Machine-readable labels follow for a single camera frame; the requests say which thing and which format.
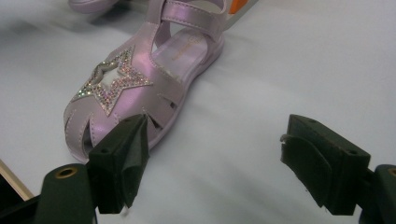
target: pink sandal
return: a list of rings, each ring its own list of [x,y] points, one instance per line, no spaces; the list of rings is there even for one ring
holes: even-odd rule
[[[149,1],[147,20],[136,35],[99,63],[71,100],[64,131],[76,159],[86,162],[92,148],[132,115],[148,116],[149,148],[168,132],[191,82],[219,57],[224,43],[225,0],[206,1],[220,13],[190,1]],[[185,28],[171,35],[171,22]]]

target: metallic pink leather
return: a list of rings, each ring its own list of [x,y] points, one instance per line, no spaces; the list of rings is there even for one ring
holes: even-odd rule
[[[192,81],[221,54],[225,0],[211,0],[220,13],[189,0],[150,0],[137,33],[93,70],[64,111],[66,143],[83,162],[121,120],[148,115],[148,146],[168,132]],[[170,23],[184,28],[171,35]]]

